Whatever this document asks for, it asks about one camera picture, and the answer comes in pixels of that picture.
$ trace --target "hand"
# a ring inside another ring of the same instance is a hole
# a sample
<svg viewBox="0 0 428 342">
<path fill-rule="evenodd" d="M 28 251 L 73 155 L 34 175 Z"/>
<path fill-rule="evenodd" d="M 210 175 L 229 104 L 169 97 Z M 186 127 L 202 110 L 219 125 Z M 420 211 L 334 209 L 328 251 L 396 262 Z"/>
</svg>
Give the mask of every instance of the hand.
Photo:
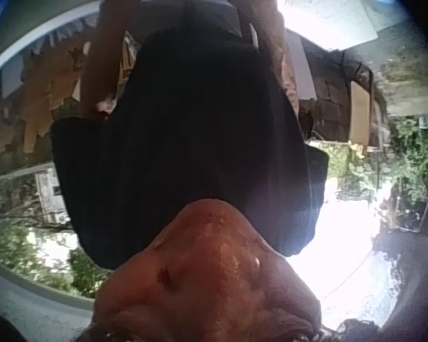
<svg viewBox="0 0 428 342">
<path fill-rule="evenodd" d="M 129 25 L 141 7 L 141 0 L 103 0 L 100 13 L 111 24 Z"/>
</svg>

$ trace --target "black shirt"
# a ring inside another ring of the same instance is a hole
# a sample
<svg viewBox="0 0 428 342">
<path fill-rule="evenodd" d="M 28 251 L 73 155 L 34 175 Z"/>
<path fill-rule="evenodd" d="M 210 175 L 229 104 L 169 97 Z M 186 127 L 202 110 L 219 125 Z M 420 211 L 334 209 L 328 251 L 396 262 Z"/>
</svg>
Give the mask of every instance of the black shirt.
<svg viewBox="0 0 428 342">
<path fill-rule="evenodd" d="M 64 119 L 51 134 L 73 228 L 104 268 L 204 198 L 239 209 L 285 256 L 314 236 L 328 158 L 304 144 L 272 71 L 237 36 L 153 34 L 105 123 Z"/>
</svg>

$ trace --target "person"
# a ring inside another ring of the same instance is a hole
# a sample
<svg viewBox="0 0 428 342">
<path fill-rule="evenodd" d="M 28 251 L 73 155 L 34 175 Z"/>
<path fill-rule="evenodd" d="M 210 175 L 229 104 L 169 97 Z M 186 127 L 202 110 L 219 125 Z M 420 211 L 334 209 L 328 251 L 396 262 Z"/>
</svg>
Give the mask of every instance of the person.
<svg viewBox="0 0 428 342">
<path fill-rule="evenodd" d="M 105 0 L 81 118 L 51 129 L 73 229 L 92 260 L 115 270 L 78 341 L 314 338 L 320 303 L 285 257 L 314 236 L 328 157 L 304 144 L 260 50 L 194 24 L 194 4 L 183 6 L 179 27 L 146 39 L 104 115 L 141 7 Z"/>
</svg>

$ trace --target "sleeve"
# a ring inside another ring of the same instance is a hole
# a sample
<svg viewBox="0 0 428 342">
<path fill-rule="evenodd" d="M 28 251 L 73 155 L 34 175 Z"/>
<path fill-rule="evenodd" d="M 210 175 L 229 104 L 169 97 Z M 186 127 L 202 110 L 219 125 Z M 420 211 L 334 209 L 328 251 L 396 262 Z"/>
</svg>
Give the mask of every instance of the sleeve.
<svg viewBox="0 0 428 342">
<path fill-rule="evenodd" d="M 95 188 L 101 126 L 101 122 L 93 120 L 67 118 L 51 127 L 53 161 L 61 193 L 81 244 L 84 236 L 89 235 L 88 213 Z"/>
</svg>

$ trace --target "man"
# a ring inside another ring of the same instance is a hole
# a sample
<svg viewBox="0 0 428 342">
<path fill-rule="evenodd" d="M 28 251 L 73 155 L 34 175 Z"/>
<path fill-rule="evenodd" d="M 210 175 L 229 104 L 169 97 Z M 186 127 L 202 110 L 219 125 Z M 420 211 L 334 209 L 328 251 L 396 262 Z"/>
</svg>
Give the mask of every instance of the man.
<svg viewBox="0 0 428 342">
<path fill-rule="evenodd" d="M 103 3 L 83 117 L 52 127 L 73 228 L 98 265 L 115 269 L 79 340 L 314 337 L 320 304 L 285 257 L 313 238 L 327 157 L 303 143 L 270 59 L 195 25 L 191 3 L 180 27 L 143 44 L 105 120 L 98 104 L 116 93 L 140 5 Z"/>
</svg>

